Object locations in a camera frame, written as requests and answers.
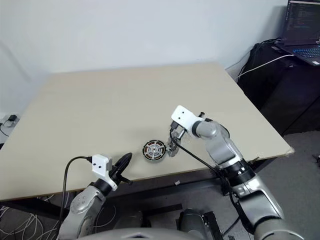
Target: white cable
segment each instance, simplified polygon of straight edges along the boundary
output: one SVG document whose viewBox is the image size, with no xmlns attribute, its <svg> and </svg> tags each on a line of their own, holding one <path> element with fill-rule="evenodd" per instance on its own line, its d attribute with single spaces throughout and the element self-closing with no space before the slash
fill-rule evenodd
<svg viewBox="0 0 320 240">
<path fill-rule="evenodd" d="M 52 238 L 50 239 L 50 240 L 54 240 L 54 239 L 56 239 L 56 240 L 59 240 L 59 235 L 58 236 L 52 236 Z"/>
<path fill-rule="evenodd" d="M 29 224 L 29 222 L 28 222 L 28 223 L 25 225 L 24 229 L 23 229 L 23 232 L 22 232 L 22 240 L 24 240 L 25 231 L 26 231 L 27 227 L 29 227 L 29 226 L 31 225 L 31 223 L 32 223 L 35 219 L 36 219 L 36 218 L 35 218 L 35 215 L 31 214 L 31 218 L 29 218 L 30 224 Z"/>
<path fill-rule="evenodd" d="M 8 209 L 8 208 L 9 208 L 8 206 L 3 206 L 3 207 L 0 209 L 0 211 L 6 210 L 6 209 Z"/>
<path fill-rule="evenodd" d="M 97 228 L 101 228 L 101 227 L 104 227 L 104 226 L 107 226 L 109 223 L 111 223 L 115 217 L 116 217 L 116 214 L 117 214 L 117 208 L 115 205 L 113 205 L 113 208 L 114 208 L 114 214 L 113 214 L 113 217 L 111 218 L 110 221 L 108 221 L 107 223 L 103 224 L 103 225 L 96 225 L 94 226 L 95 230 L 97 231 Z M 100 214 L 102 213 L 102 211 L 104 210 L 105 208 L 102 208 L 101 211 L 99 212 L 98 216 L 96 217 L 96 224 L 98 224 L 98 220 L 99 220 L 99 217 L 100 217 Z"/>
<path fill-rule="evenodd" d="M 68 201 L 69 201 L 69 194 L 70 194 L 70 192 L 68 191 L 68 195 L 66 196 L 66 201 L 65 201 L 64 208 L 66 208 L 66 207 L 67 207 L 67 205 L 68 205 Z"/>
<path fill-rule="evenodd" d="M 55 195 L 54 194 L 52 194 L 50 197 L 48 197 L 48 198 L 46 198 L 45 200 L 43 200 L 43 201 L 48 201 L 48 200 L 50 200 L 51 198 L 53 198 Z"/>
<path fill-rule="evenodd" d="M 257 66 L 257 67 L 255 67 L 255 68 L 253 68 L 253 69 L 250 69 L 250 70 L 248 70 L 248 71 L 245 71 L 245 72 L 241 73 L 241 74 L 240 74 L 239 76 L 237 76 L 235 79 L 238 79 L 238 78 L 240 78 L 242 75 L 245 75 L 245 74 L 247 74 L 247 73 L 249 73 L 249 72 L 251 72 L 251 71 L 253 71 L 253 70 L 256 70 L 256 69 L 258 69 L 258 68 L 261 68 L 261 67 L 263 67 L 263 66 L 265 66 L 265 65 L 267 65 L 267 64 L 270 64 L 270 63 L 272 63 L 272 62 L 274 62 L 274 61 L 277 61 L 277 60 L 279 60 L 279 59 L 282 59 L 282 58 L 285 58 L 285 57 L 293 57 L 293 56 L 295 56 L 295 55 L 293 55 L 293 54 L 288 54 L 288 55 L 284 55 L 284 56 L 277 57 L 276 59 L 273 59 L 273 60 L 268 61 L 268 62 L 266 62 L 266 63 L 264 63 L 264 64 L 262 64 L 262 65 L 260 65 L 260 66 Z"/>
<path fill-rule="evenodd" d="M 49 231 L 44 232 L 43 234 L 41 234 L 40 236 L 38 236 L 35 240 L 39 240 L 40 238 L 42 238 L 43 235 L 46 235 L 47 233 L 51 233 L 52 231 L 57 230 L 56 228 L 53 228 Z"/>
<path fill-rule="evenodd" d="M 34 232 L 32 234 L 31 237 L 29 237 L 27 240 L 30 240 L 34 237 L 34 235 L 36 234 L 37 232 L 37 225 L 38 225 L 38 216 L 37 215 L 33 215 L 35 217 L 35 225 L 34 225 Z"/>
<path fill-rule="evenodd" d="M 8 211 L 9 208 L 6 208 L 5 210 L 3 210 L 3 212 L 0 214 L 0 219 L 2 218 L 2 216 L 6 213 L 6 211 Z"/>
<path fill-rule="evenodd" d="M 19 230 L 19 231 L 16 231 L 16 230 L 19 229 L 19 228 L 21 228 L 25 223 L 27 223 L 25 227 L 30 226 L 31 223 L 33 222 L 33 220 L 30 222 L 30 219 L 31 219 L 31 218 L 33 218 L 33 216 L 30 216 L 27 220 L 25 220 L 23 223 L 21 223 L 20 226 L 16 227 L 16 228 L 15 228 L 13 231 L 11 231 L 11 232 L 5 232 L 5 231 L 3 231 L 2 229 L 0 229 L 0 232 L 3 232 L 4 234 L 7 235 L 7 236 L 5 236 L 5 237 L 3 238 L 3 240 L 5 240 L 5 239 L 6 239 L 7 237 L 9 237 L 10 235 L 14 235 L 14 234 L 17 234 L 17 233 L 21 233 L 24 229 L 21 229 L 21 230 Z"/>
<path fill-rule="evenodd" d="M 98 225 L 98 220 L 99 220 L 99 217 L 100 217 L 100 214 L 103 212 L 105 208 L 103 207 L 100 212 L 98 213 L 98 216 L 96 216 L 96 220 L 95 220 L 95 225 L 97 226 Z"/>
<path fill-rule="evenodd" d="M 37 218 L 39 224 L 40 224 L 40 227 L 41 227 L 41 235 L 44 233 L 44 225 L 42 224 L 41 220 L 39 218 Z"/>
<path fill-rule="evenodd" d="M 54 229 L 54 228 L 57 226 L 58 222 L 59 222 L 59 221 L 56 221 L 56 223 L 55 223 L 55 225 L 53 225 L 52 229 Z M 49 240 L 51 233 L 52 233 L 52 232 L 50 232 L 50 234 L 46 237 L 45 240 Z"/>
</svg>

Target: laptop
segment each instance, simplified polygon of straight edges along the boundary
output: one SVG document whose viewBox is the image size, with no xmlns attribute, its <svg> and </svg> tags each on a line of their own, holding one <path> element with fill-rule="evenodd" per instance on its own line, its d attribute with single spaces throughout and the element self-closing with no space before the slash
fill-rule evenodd
<svg viewBox="0 0 320 240">
<path fill-rule="evenodd" d="M 277 47 L 320 67 L 320 0 L 289 0 Z"/>
</svg>

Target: black cable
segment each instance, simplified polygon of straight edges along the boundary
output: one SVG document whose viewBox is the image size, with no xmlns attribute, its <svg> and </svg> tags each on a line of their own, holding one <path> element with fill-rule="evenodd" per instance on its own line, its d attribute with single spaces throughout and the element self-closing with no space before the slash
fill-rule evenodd
<svg viewBox="0 0 320 240">
<path fill-rule="evenodd" d="M 272 43 L 272 42 L 275 42 L 275 41 L 279 41 L 279 40 L 281 40 L 281 37 L 277 37 L 277 38 L 272 38 L 272 39 L 268 39 L 268 40 L 264 40 L 264 41 L 262 41 L 262 42 L 260 42 L 260 43 L 257 43 L 255 46 L 255 50 L 254 49 L 252 49 L 252 50 L 254 50 L 254 52 L 250 55 L 250 57 L 249 57 L 249 59 L 251 58 L 252 59 L 252 61 L 251 61 L 251 68 L 253 68 L 254 67 L 254 65 L 255 65 L 255 61 L 256 61 L 256 55 L 257 55 L 257 52 L 259 51 L 259 49 L 263 46 L 263 44 L 265 44 L 265 43 Z M 242 71 L 244 70 L 244 67 L 242 67 L 242 69 L 240 70 L 240 72 L 239 72 L 239 74 L 238 74 L 238 77 L 239 77 L 239 75 L 242 73 Z"/>
<path fill-rule="evenodd" d="M 238 74 L 237 77 L 239 77 L 239 75 L 242 74 L 242 72 L 243 72 L 243 70 L 245 69 L 246 65 L 247 65 L 247 63 L 245 63 L 245 64 L 242 66 L 242 68 L 241 68 L 241 70 L 240 70 L 240 72 L 239 72 L 239 74 Z"/>
<path fill-rule="evenodd" d="M 241 220 L 244 229 L 245 229 L 247 232 L 252 233 L 252 232 L 253 232 L 253 229 L 252 229 L 252 226 L 250 225 L 250 222 L 249 222 L 249 220 L 248 220 L 248 217 L 246 216 L 246 214 L 244 213 L 243 209 L 241 208 L 241 206 L 240 206 L 240 204 L 239 204 L 239 201 L 237 201 L 237 202 L 234 201 L 234 198 L 233 198 L 233 196 L 232 196 L 232 189 L 231 189 L 230 183 L 228 182 L 228 184 L 229 184 L 229 197 L 230 197 L 230 201 L 231 201 L 233 207 L 235 208 L 236 212 L 238 213 L 239 219 Z"/>
<path fill-rule="evenodd" d="M 181 148 L 183 151 L 185 151 L 187 154 L 189 154 L 190 156 L 192 156 L 193 158 L 195 158 L 196 160 L 198 160 L 199 162 L 201 162 L 202 164 L 206 165 L 209 169 L 211 169 L 212 171 L 215 172 L 215 174 L 220 178 L 221 182 L 225 181 L 228 185 L 228 191 L 229 191 L 229 197 L 231 200 L 232 205 L 234 206 L 234 208 L 236 209 L 237 213 L 238 212 L 238 206 L 235 203 L 233 196 L 232 196 L 232 188 L 230 186 L 229 181 L 221 174 L 221 172 L 219 172 L 217 169 L 215 169 L 214 167 L 210 166 L 208 163 L 206 163 L 205 161 L 203 161 L 201 158 L 197 157 L 196 155 L 194 155 L 192 152 L 188 151 L 187 149 L 185 149 L 183 146 L 181 146 L 179 143 L 177 143 L 177 141 L 172 137 L 172 130 L 170 130 L 169 132 L 169 136 L 171 138 L 171 140 L 174 142 L 175 145 L 177 145 L 179 148 Z M 236 224 L 237 222 L 240 220 L 240 216 L 234 221 L 233 224 L 231 224 L 231 226 L 222 234 L 223 236 L 225 234 L 227 234 Z"/>
<path fill-rule="evenodd" d="M 206 163 L 205 161 L 203 161 L 201 158 L 197 157 L 196 155 L 194 155 L 192 152 L 188 151 L 187 149 L 185 149 L 183 146 L 181 146 L 179 143 L 177 143 L 177 141 L 172 137 L 172 131 L 169 132 L 170 138 L 172 140 L 172 142 L 174 142 L 175 145 L 177 145 L 179 148 L 181 148 L 183 151 L 185 151 L 187 154 L 189 154 L 191 157 L 195 158 L 196 160 L 198 160 L 200 163 L 206 165 L 209 169 L 211 169 L 212 171 L 214 171 L 214 173 L 220 178 L 222 177 L 221 173 L 215 169 L 214 167 L 212 167 L 210 164 Z"/>
<path fill-rule="evenodd" d="M 229 233 L 231 231 L 231 229 L 234 228 L 234 226 L 239 222 L 240 217 L 238 216 L 237 219 L 230 225 L 230 227 L 227 228 L 227 230 L 225 230 L 224 232 L 221 233 L 221 235 L 224 237 L 225 235 L 227 235 L 227 233 Z"/>
<path fill-rule="evenodd" d="M 64 170 L 64 177 L 63 177 L 63 187 L 62 187 L 62 197 L 61 197 L 61 207 L 60 207 L 60 213 L 59 213 L 59 221 L 57 223 L 57 234 L 59 234 L 59 229 L 61 227 L 62 221 L 63 221 L 63 217 L 64 217 L 64 205 L 65 205 L 65 196 L 66 196 L 66 186 L 67 186 L 67 176 L 68 176 L 68 170 L 69 170 L 69 166 L 70 164 L 77 159 L 86 159 L 90 162 L 91 157 L 90 156 L 76 156 L 74 158 L 72 158 L 67 165 L 65 166 L 65 170 Z"/>
<path fill-rule="evenodd" d="M 7 121 L 5 121 L 4 123 L 0 122 L 0 132 L 2 132 L 3 135 L 9 137 L 9 135 L 5 134 L 5 133 L 2 131 L 2 129 L 1 129 L 1 126 L 2 126 L 2 125 L 5 125 L 5 123 L 6 123 Z"/>
</svg>

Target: wooden table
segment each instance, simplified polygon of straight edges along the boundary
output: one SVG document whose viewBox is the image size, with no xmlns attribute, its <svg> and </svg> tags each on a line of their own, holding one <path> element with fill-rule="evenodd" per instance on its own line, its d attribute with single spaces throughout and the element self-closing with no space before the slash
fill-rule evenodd
<svg viewBox="0 0 320 240">
<path fill-rule="evenodd" d="M 167 142 L 177 105 L 224 125 L 247 161 L 293 152 L 217 63 L 60 73 L 49 78 L 0 151 L 0 200 L 61 192 L 75 156 L 107 154 L 115 162 L 132 152 L 123 174 L 131 180 L 203 169 L 181 150 L 153 164 L 142 155 L 147 141 Z M 185 137 L 182 144 L 212 164 L 202 140 Z M 77 160 L 67 190 L 95 180 L 91 165 Z"/>
</svg>

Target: laptop screen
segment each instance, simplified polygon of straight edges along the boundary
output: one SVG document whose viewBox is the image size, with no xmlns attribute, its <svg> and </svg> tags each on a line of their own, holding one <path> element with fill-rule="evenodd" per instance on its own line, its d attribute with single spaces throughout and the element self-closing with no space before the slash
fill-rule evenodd
<svg viewBox="0 0 320 240">
<path fill-rule="evenodd" d="M 320 41 L 320 0 L 288 1 L 282 41 Z"/>
</svg>

